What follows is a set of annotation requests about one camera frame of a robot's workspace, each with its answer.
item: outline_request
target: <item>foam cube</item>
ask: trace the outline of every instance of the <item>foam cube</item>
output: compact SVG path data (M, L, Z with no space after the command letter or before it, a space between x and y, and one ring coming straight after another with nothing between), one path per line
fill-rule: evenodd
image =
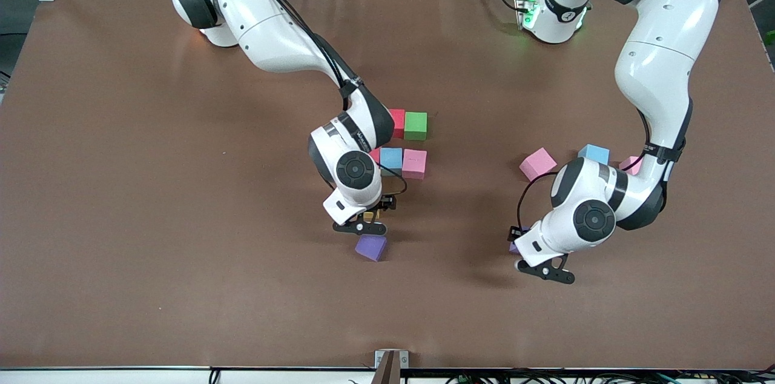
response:
M401 176L405 179L422 180L426 177L426 158L424 150L404 150L404 164L401 165Z
M388 239L385 236L362 235L355 245L355 251L372 262L379 262L382 252L388 245Z
M392 177L393 174L388 172L388 169L393 170L396 174L401 174L401 164L403 162L403 150L401 148L380 148L380 163L382 163L382 176Z
M638 159L639 159L639 157L628 157L626 160L622 161L622 163L619 164L619 169L626 168L630 164L633 164L636 161L638 161ZM625 172L627 172L628 174L631 174L631 175L637 174L638 171L640 171L640 164L641 164L641 162L638 161L638 163L635 166L629 168Z
M424 141L428 136L428 113L407 111L404 117L404 139Z
M608 164L608 150L595 145L587 145L579 151L579 157L589 158L600 164Z
M403 139L406 110L390 108L388 111L390 111L390 116L393 118L393 138Z
M374 216L376 216L377 219L379 219L380 218L380 211L377 210L376 212L363 212L363 220L365 220L367 222L371 222L372 220L374 220Z
M520 164L519 168L525 173L528 180L534 180L539 175L551 171L554 166L557 166L557 162L554 161L554 158L552 158L545 149L541 148L531 155L528 155L528 157L525 158L525 161Z
M379 164L380 163L380 149L377 148L375 150L371 150L369 155L371 156L371 158L374 158L374 161L376 161L376 163L377 163L377 168L379 168L379 166L380 166L380 164Z

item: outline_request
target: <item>blue cube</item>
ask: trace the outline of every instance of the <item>blue cube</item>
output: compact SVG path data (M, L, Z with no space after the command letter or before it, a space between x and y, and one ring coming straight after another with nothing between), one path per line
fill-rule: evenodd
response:
M382 176L392 177L387 169L391 169L396 174L401 174L401 167L403 166L404 152L401 148L386 148L380 149L380 163L382 164Z
M579 157L589 158L600 164L608 164L608 150L595 145L587 145L579 151Z

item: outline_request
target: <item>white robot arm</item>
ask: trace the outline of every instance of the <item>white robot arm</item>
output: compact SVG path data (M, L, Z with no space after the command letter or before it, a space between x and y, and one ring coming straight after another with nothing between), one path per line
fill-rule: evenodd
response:
M576 25L562 24L561 12L538 1L540 15L531 20L529 30L546 42L570 38ZM617 226L634 230L653 222L667 201L667 181L686 143L692 111L689 74L708 38L719 1L615 1L638 11L636 26L617 61L615 78L625 97L645 117L650 137L636 175L576 158L554 180L553 210L526 233L512 228L511 238L523 257L516 263L518 270L543 279L573 282L573 274L562 268L570 252L598 246ZM566 7L585 4L575 0ZM556 257L562 259L559 268L551 264Z
M318 70L340 88L345 108L312 131L308 152L333 193L323 206L334 229L384 234L381 223L363 222L366 210L395 208L382 195L379 167L368 152L390 141L393 119L326 40L310 31L285 0L172 0L177 13L213 44L239 45L268 72Z

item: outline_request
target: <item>brown table surface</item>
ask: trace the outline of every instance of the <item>brown table surface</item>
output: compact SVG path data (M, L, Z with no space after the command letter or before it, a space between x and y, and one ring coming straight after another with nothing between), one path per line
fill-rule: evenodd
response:
M498 0L292 2L388 107L429 113L428 141L394 144L429 165L384 218L385 261L321 206L307 136L341 104L324 75L262 72L170 0L44 3L0 107L0 365L773 361L775 77L745 0L722 1L691 76L667 209L572 255L570 286L513 268L518 164L639 154L613 73L636 13L593 0L545 45Z

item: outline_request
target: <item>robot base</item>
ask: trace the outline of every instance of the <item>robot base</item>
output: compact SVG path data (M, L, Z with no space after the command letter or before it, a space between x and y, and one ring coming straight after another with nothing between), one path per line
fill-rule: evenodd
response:
M530 31L535 38L546 44L562 44L581 28L581 21L587 14L585 8L571 22L560 22L557 16L546 7L545 0L535 0L532 4L515 1L518 6L529 10L527 13L517 12L517 23L523 30Z

